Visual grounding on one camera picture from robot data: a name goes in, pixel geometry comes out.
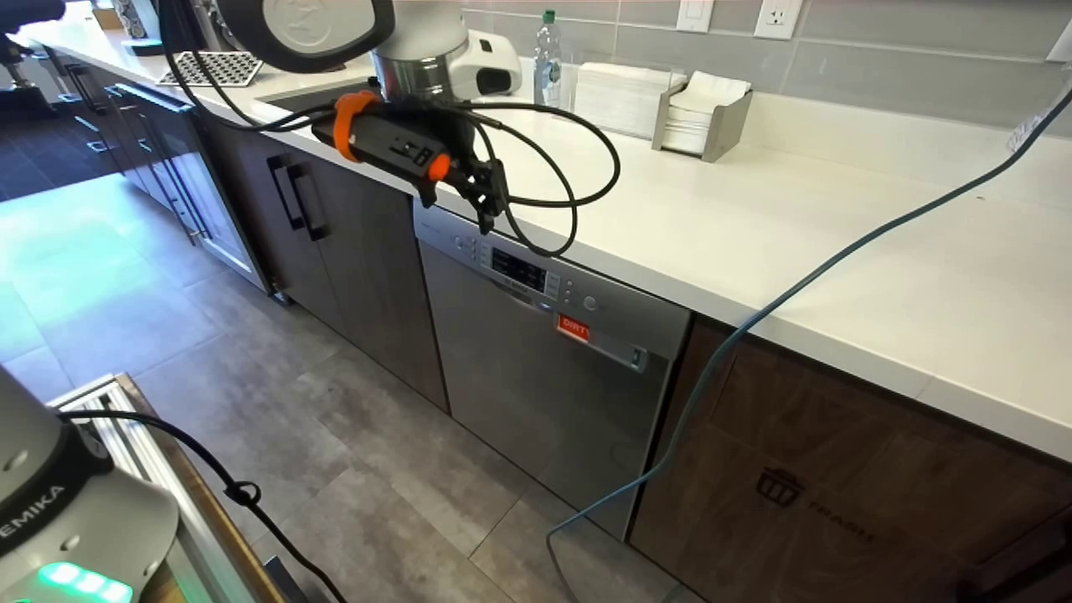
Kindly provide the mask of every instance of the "dishwasher door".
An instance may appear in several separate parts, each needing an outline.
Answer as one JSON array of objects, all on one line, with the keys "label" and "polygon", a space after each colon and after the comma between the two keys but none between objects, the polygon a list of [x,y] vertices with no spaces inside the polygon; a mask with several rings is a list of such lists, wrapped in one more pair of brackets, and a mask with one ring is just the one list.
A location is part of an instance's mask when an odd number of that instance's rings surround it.
[{"label": "dishwasher door", "polygon": [[[416,209],[450,412],[569,506],[640,474],[687,311]],[[626,535],[635,491],[592,523]]]}]

